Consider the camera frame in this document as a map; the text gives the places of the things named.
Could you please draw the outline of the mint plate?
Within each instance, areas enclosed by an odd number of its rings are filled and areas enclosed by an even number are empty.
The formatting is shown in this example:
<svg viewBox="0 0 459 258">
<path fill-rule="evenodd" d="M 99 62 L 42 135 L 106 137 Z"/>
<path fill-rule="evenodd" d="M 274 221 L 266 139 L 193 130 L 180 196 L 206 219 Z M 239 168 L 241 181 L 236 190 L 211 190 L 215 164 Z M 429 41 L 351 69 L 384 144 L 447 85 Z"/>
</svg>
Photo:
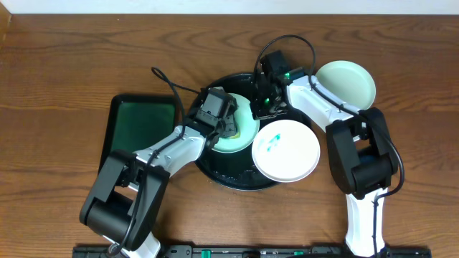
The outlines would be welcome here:
<svg viewBox="0 0 459 258">
<path fill-rule="evenodd" d="M 318 81 L 344 102 L 360 109 L 370 108 L 376 98 L 376 84 L 369 72 L 357 63 L 337 60 L 322 66 Z"/>
<path fill-rule="evenodd" d="M 235 153 L 248 147 L 260 129 L 260 121 L 254 120 L 250 101 L 241 95 L 231 93 L 236 99 L 237 109 L 234 113 L 237 134 L 229 138 L 220 138 L 212 150 L 218 153 Z"/>
</svg>

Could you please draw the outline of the green scouring sponge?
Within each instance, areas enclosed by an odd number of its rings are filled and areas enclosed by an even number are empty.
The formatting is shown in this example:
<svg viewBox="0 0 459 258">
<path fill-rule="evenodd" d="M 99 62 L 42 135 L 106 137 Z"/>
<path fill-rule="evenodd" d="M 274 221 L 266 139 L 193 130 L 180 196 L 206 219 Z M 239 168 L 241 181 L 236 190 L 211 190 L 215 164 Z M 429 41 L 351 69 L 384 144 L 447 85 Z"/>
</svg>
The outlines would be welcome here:
<svg viewBox="0 0 459 258">
<path fill-rule="evenodd" d="M 235 139 L 240 137 L 239 131 L 224 131 L 223 133 L 219 134 L 220 138 L 224 139 Z"/>
</svg>

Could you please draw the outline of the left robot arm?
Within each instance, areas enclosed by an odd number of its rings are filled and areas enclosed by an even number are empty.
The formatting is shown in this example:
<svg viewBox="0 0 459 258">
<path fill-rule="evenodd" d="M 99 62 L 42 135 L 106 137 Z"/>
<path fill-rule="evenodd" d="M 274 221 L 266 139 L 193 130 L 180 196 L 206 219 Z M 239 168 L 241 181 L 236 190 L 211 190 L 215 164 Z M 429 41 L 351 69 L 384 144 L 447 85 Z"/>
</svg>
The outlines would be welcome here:
<svg viewBox="0 0 459 258">
<path fill-rule="evenodd" d="M 112 151 L 80 211 L 82 224 L 111 241 L 104 257 L 157 257 L 161 244 L 151 228 L 169 179 L 237 130 L 234 108 L 199 108 L 149 148 Z"/>
</svg>

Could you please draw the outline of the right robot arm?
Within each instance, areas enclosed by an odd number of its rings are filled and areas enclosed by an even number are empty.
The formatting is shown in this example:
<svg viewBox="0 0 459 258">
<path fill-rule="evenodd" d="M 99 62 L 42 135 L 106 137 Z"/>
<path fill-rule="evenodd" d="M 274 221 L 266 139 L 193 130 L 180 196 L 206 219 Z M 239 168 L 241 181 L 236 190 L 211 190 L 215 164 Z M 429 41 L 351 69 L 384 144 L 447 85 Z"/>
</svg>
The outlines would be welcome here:
<svg viewBox="0 0 459 258">
<path fill-rule="evenodd" d="M 379 207 L 403 167 L 385 118 L 373 107 L 376 86 L 370 74 L 360 67 L 321 68 L 315 75 L 301 68 L 266 69 L 255 71 L 253 84 L 256 119 L 298 111 L 325 133 L 330 172 L 346 196 L 346 245 L 355 256 L 379 256 L 385 247 Z M 300 123 L 274 120 L 255 137 L 252 158 L 269 179 L 298 181 L 318 164 L 318 140 Z"/>
</svg>

